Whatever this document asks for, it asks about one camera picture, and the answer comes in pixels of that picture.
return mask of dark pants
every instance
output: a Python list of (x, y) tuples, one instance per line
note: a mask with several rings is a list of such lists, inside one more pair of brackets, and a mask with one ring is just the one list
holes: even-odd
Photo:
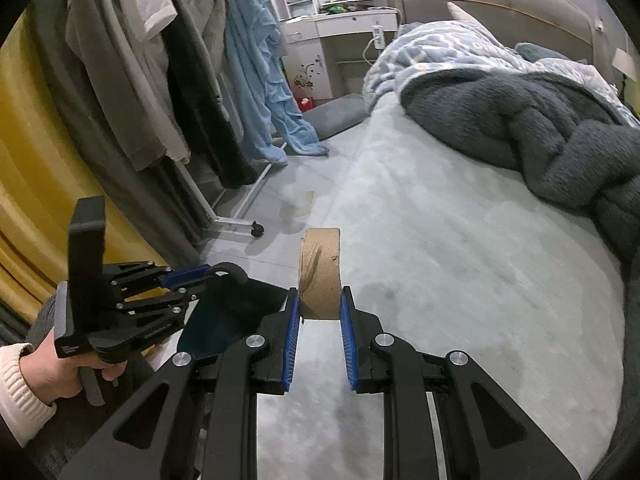
[[(53, 299), (42, 306), (27, 335), (27, 341), (36, 348), (53, 327)], [(31, 461), (46, 478), (55, 479), (62, 466), (152, 373), (151, 366), (137, 354), (129, 359), (126, 371), (118, 379), (117, 388), (102, 377), (98, 379), (105, 401), (103, 406), (91, 406), (84, 393), (72, 399), (58, 399), (56, 415), (27, 444), (26, 451)]]

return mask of mattress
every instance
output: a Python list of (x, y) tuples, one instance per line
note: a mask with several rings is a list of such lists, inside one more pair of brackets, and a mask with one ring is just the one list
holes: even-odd
[[(356, 307), (421, 352), (468, 352), (587, 478), (622, 387), (618, 261), (589, 218), (439, 143), (392, 92), (366, 129), (320, 225), (341, 229)], [(382, 407), (349, 391), (339, 322), (306, 322), (290, 393), (258, 400), (260, 478), (381, 479)]]

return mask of metal pivot bolt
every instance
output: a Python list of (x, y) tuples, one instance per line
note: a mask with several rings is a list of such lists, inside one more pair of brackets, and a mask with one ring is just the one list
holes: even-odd
[(395, 339), (391, 334), (382, 333), (376, 336), (375, 341), (379, 346), (391, 346), (394, 343)]
[(456, 366), (464, 366), (469, 362), (469, 356), (464, 352), (452, 352), (449, 356), (449, 361), (451, 361)]
[(186, 366), (191, 362), (191, 356), (187, 352), (178, 352), (171, 358), (171, 362), (176, 366)]
[(260, 348), (264, 345), (264, 338), (260, 334), (253, 334), (244, 340), (249, 348)]

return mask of beige leather headboard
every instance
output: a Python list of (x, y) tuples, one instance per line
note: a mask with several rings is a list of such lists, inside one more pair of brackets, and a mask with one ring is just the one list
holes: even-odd
[(475, 16), (505, 46), (528, 41), (573, 60), (594, 61), (590, 19), (565, 0), (399, 1), (405, 23), (450, 20), (447, 1), (453, 1)]

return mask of white pillow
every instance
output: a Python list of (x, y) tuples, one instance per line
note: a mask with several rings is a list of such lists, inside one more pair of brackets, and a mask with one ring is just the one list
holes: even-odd
[(478, 20), (476, 20), (471, 14), (462, 10), (456, 4), (452, 2), (447, 2), (447, 7), (449, 7), (449, 12), (454, 20), (458, 22), (472, 22), (477, 23), (478, 25), (482, 25)]

